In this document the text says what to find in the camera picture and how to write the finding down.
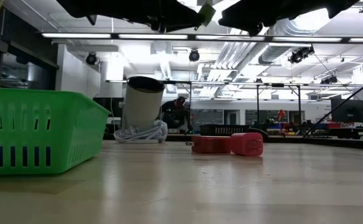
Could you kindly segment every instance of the white cable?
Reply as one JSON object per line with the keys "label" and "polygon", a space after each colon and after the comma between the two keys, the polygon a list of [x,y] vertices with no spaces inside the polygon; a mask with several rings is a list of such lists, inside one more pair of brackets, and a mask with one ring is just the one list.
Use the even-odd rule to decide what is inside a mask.
{"label": "white cable", "polygon": [[138,128],[131,126],[128,129],[118,130],[114,134],[115,139],[120,143],[157,143],[167,138],[167,124],[163,121],[155,121],[154,127],[150,130],[138,132]]}

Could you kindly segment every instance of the red plastic cube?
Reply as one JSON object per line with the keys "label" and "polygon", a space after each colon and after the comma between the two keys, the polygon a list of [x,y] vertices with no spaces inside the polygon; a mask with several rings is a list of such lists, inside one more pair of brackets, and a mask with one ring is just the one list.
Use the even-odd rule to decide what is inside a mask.
{"label": "red plastic cube", "polygon": [[196,153],[231,153],[230,137],[193,136],[192,151]]}
{"label": "red plastic cube", "polygon": [[260,156],[263,154],[263,136],[259,133],[233,134],[231,151],[240,156]]}

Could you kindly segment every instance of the person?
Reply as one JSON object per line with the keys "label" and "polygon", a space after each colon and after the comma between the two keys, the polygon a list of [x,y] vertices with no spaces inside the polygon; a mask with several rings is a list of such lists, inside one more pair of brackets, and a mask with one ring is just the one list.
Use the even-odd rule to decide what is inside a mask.
{"label": "person", "polygon": [[176,100],[165,102],[159,112],[159,117],[167,124],[169,129],[180,128],[187,121],[187,128],[192,131],[189,111],[184,107],[186,98],[180,96]]}

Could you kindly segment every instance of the green plastic basket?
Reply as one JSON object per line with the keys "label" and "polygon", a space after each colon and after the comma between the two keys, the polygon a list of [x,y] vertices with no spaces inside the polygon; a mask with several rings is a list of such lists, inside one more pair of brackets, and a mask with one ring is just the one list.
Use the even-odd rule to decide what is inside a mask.
{"label": "green plastic basket", "polygon": [[92,158],[108,114],[80,93],[0,89],[0,174],[59,174]]}

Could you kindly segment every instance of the white cylindrical container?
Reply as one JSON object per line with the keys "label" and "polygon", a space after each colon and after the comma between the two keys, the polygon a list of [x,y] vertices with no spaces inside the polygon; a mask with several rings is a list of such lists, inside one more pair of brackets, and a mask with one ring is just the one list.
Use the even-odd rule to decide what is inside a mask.
{"label": "white cylindrical container", "polygon": [[126,128],[136,126],[139,132],[151,129],[159,114],[163,83],[148,77],[131,77],[127,80],[125,96]]}

